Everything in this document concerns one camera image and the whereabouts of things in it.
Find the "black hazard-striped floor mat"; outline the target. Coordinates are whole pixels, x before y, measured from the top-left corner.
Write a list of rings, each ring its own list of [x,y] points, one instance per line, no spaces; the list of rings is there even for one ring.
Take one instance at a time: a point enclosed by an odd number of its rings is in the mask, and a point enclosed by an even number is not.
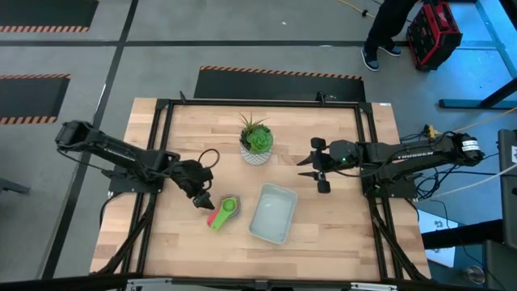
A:
[[[0,125],[57,121],[70,74],[0,75]]]
[[[349,74],[204,65],[196,99],[273,99],[364,102],[364,81]]]
[[[0,32],[87,32],[99,0],[0,0]]]

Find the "green measuring cup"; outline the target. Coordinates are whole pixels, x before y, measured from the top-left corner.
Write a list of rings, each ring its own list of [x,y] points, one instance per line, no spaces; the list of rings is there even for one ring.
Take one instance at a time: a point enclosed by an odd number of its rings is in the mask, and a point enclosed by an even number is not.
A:
[[[235,196],[225,198],[221,201],[219,210],[213,216],[210,227],[213,231],[218,231],[227,220],[232,218],[239,209],[239,199]]]

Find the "white plastic basket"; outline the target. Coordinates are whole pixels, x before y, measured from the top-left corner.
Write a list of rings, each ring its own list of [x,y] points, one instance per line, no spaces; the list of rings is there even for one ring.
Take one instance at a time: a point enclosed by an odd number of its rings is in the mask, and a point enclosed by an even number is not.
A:
[[[284,244],[288,239],[296,203],[297,194],[294,191],[265,183],[248,231],[270,243]]]

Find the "black computer case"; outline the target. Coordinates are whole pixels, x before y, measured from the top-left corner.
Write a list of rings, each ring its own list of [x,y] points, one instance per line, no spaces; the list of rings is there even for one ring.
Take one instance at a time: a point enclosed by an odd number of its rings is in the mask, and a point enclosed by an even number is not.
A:
[[[502,233],[504,243],[517,250],[517,130],[498,131]]]

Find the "black aluminium table frame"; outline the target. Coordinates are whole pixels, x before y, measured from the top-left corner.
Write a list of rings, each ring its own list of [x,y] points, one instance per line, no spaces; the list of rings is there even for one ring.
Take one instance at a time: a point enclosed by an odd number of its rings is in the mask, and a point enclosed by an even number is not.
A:
[[[272,154],[260,166],[245,162],[239,137],[240,113],[263,123],[273,134]],[[212,167],[212,201],[241,198],[239,214],[219,231],[207,226],[208,211],[197,209],[175,183],[166,181],[158,195],[143,273],[147,277],[379,281],[394,276],[393,259],[377,260],[368,201],[353,175],[328,175],[331,192],[321,194],[297,166],[310,151],[310,139],[368,140],[368,126],[378,137],[397,141],[393,110],[374,104],[363,110],[353,103],[261,102],[192,99],[157,111],[155,99],[132,104],[124,140],[146,146],[151,128],[170,126],[169,151],[199,159]],[[248,227],[265,183],[297,194],[295,213],[284,244],[253,236]]]

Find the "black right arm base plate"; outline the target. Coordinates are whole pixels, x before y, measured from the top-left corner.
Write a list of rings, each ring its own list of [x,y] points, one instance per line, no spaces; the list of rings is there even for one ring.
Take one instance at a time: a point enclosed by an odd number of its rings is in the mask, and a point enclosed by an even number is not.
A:
[[[417,196],[413,181],[404,179],[378,181],[372,177],[361,179],[363,195],[375,198],[414,199]]]

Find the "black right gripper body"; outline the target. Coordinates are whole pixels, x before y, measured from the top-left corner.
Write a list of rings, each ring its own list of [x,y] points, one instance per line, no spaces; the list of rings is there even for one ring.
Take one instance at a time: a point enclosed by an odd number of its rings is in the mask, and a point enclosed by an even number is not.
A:
[[[359,150],[354,142],[346,140],[332,141],[329,145],[320,137],[311,139],[312,153],[321,155],[321,162],[313,164],[313,169],[321,173],[321,180],[317,181],[319,193],[330,193],[330,183],[326,180],[326,173],[351,169],[359,165]]]

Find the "red measuring cup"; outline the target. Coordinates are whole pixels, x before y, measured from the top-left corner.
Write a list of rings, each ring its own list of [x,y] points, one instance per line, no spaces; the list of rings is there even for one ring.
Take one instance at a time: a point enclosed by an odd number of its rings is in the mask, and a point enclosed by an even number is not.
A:
[[[221,212],[221,208],[218,207],[215,210],[215,212],[212,213],[207,219],[207,225],[213,231],[218,231],[223,224],[223,220],[222,220],[222,216],[220,215],[220,212]]]

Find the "black metal bar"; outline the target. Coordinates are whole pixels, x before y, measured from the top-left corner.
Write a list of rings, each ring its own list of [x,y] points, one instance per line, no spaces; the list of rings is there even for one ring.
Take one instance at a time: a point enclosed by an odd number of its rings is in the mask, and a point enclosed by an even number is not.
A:
[[[427,232],[422,234],[422,241],[426,250],[481,244],[486,240],[502,243],[504,241],[502,226],[502,219],[484,221]]]

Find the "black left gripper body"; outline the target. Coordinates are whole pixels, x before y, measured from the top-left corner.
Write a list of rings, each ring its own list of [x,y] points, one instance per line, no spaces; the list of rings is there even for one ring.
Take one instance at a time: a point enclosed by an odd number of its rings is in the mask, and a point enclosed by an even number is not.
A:
[[[206,182],[211,183],[213,179],[212,171],[203,167],[196,160],[173,162],[170,166],[169,176],[180,189],[185,191],[187,197],[210,197],[204,184]]]

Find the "white paper sheet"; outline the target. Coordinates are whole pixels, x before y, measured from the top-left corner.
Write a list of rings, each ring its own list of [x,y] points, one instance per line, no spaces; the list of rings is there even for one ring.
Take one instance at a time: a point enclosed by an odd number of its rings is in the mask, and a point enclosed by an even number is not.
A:
[[[422,234],[445,230],[448,227],[456,228],[458,223],[455,221],[447,220],[443,217],[436,216],[431,213],[424,212],[422,210],[418,211],[419,217],[419,229]],[[454,267],[454,260],[456,255],[456,248],[441,248],[441,249],[430,249],[425,250],[427,259],[433,261],[437,264],[441,264],[448,268]]]

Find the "red and black toolbox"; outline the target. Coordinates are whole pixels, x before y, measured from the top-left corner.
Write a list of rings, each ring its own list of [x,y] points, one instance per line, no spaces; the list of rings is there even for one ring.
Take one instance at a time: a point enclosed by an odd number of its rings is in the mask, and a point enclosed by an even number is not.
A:
[[[406,31],[415,68],[420,71],[437,70],[462,37],[449,4],[443,0],[424,0]]]

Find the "succulent plant in white pot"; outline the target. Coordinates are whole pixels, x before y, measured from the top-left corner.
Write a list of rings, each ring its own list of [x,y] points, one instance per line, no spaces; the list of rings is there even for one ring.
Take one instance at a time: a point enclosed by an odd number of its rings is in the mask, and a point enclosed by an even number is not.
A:
[[[254,120],[240,113],[243,127],[239,137],[240,153],[245,162],[253,166],[266,163],[272,154],[273,134],[263,123],[267,118]]]

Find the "person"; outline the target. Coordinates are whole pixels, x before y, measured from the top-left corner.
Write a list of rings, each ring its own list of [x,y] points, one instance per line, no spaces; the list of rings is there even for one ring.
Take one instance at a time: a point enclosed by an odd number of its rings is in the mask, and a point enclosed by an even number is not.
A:
[[[408,14],[417,1],[384,0],[380,5],[366,42],[361,48],[363,62],[369,70],[379,69],[378,49],[391,57],[401,56],[401,48],[395,44],[393,38],[401,32]]]

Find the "silver aluminium rail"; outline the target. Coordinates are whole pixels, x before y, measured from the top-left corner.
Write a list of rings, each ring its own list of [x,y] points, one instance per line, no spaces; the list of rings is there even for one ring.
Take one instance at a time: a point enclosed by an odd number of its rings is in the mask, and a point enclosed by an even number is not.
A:
[[[325,288],[361,291],[401,291],[396,285],[386,283],[354,282],[354,281],[318,281],[318,280],[265,280],[265,279],[209,279],[168,277],[153,279],[131,279],[127,286],[143,287],[153,284],[166,285],[198,285],[211,288],[241,289],[253,288],[269,290],[273,288]]]

